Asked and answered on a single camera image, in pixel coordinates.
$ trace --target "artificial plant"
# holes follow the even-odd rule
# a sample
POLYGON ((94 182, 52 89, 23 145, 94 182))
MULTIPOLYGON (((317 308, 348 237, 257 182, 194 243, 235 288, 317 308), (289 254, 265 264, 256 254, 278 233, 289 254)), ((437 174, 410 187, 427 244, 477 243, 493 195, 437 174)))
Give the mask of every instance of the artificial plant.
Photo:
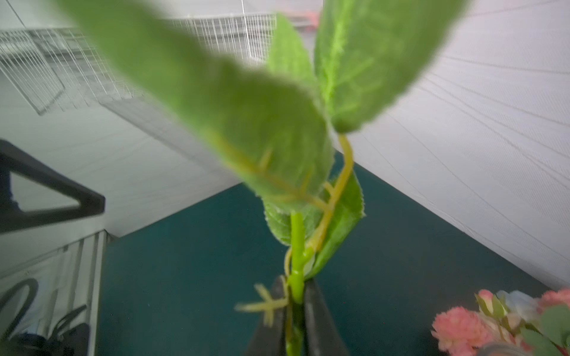
MULTIPOLYGON (((290 246, 283 279, 290 298, 240 310, 303 303, 315 276, 364 216, 345 136, 395 101, 429 62, 464 0, 328 0, 314 66, 298 33, 278 15, 267 65, 246 68, 169 28, 132 0, 56 0, 111 64, 178 115, 261 197, 271 232, 290 246), (337 134, 344 153, 329 177, 337 134)), ((302 330, 288 335, 298 353, 302 330)))
POLYGON ((475 356, 479 349, 498 343, 516 354, 570 353, 570 289, 549 290, 541 298, 519 290, 493 294, 482 289, 475 299, 479 312, 456 306, 435 317, 431 334, 438 339, 441 351, 451 356, 475 356))

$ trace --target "black handle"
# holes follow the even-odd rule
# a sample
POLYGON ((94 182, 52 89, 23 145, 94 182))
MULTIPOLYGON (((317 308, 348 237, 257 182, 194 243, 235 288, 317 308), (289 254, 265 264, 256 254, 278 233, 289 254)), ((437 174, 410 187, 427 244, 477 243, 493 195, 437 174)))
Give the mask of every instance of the black handle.
POLYGON ((304 300, 307 355, 350 356, 314 279, 305 281, 304 300))
POLYGON ((0 140, 0 234, 102 214, 105 197, 57 173, 8 141, 0 140), (21 211, 11 200, 10 172, 79 202, 79 206, 21 211))

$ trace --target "pink carnation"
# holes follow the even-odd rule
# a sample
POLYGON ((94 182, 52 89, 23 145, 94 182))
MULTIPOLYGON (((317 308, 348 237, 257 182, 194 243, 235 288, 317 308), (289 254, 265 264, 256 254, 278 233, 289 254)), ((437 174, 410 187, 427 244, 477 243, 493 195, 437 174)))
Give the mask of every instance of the pink carnation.
POLYGON ((558 292, 549 290, 542 295, 542 298, 540 298, 538 302, 538 305, 542 309, 558 304, 566 304, 570 308, 570 289, 561 289, 558 292))
POLYGON ((438 314, 431 334, 439 340, 439 349, 453 356, 471 356, 469 348, 493 341, 493 335, 476 312, 456 307, 438 314))

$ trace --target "pink flower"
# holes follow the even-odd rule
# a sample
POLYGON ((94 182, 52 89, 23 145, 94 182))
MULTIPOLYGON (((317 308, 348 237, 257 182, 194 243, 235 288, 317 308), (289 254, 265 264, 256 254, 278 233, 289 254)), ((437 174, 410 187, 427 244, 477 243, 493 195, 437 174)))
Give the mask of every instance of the pink flower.
POLYGON ((493 341, 493 335, 479 315, 460 306, 438 314, 432 327, 431 334, 439 340, 439 349, 452 354, 456 350, 465 353, 467 347, 481 347, 493 341))
POLYGON ((477 351, 467 344, 449 351, 450 356, 475 356, 477 351))
POLYGON ((570 289, 561 289, 558 292, 549 290, 538 301, 538 305, 542 310, 558 304, 566 304, 570 308, 570 289))
POLYGON ((477 293, 477 295, 479 296, 479 298, 481 298, 484 302, 485 305, 487 306, 487 310, 489 312, 493 312, 493 293, 489 292, 487 289, 481 289, 479 291, 479 293, 477 293))

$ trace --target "artificial flower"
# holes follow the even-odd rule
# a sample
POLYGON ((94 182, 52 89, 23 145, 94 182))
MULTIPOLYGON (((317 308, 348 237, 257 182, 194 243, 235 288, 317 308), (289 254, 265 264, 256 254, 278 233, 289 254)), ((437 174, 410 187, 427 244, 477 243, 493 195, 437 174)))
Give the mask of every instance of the artificial flower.
POLYGON ((515 344, 515 338, 507 329, 497 324, 497 321, 489 316, 480 314, 479 318, 487 326, 487 330, 491 333, 493 341, 507 342, 515 344))
POLYGON ((449 351, 450 356, 475 356, 477 351, 473 347, 464 344, 449 351))
POLYGON ((522 334, 515 336, 515 345, 527 352, 532 351, 532 347, 524 341, 522 334))
POLYGON ((499 299, 504 300, 504 303, 511 312, 520 315, 522 319, 528 322, 537 321, 539 319, 539 303, 536 298, 519 290, 514 290, 511 293, 500 290, 497 296, 499 299))
POLYGON ((489 292, 487 289, 481 289, 479 291, 479 293, 477 293, 477 295, 479 296, 479 298, 481 298, 485 302, 485 306, 487 307, 487 310, 492 314, 493 313, 493 293, 489 292))
POLYGON ((570 308, 570 289, 561 289, 558 292, 549 290, 542 295, 542 298, 540 298, 538 304, 542 310, 548 308, 549 306, 558 304, 566 304, 570 308))
POLYGON ((516 327, 520 325, 521 321, 523 321, 523 319, 517 313, 511 312, 507 314, 507 322, 509 329, 511 330, 516 329, 516 327))
POLYGON ((450 353, 454 350, 465 352, 466 346, 481 347, 494 339, 478 313, 461 307, 438 314, 432 327, 431 334, 439 340, 439 349, 450 353))

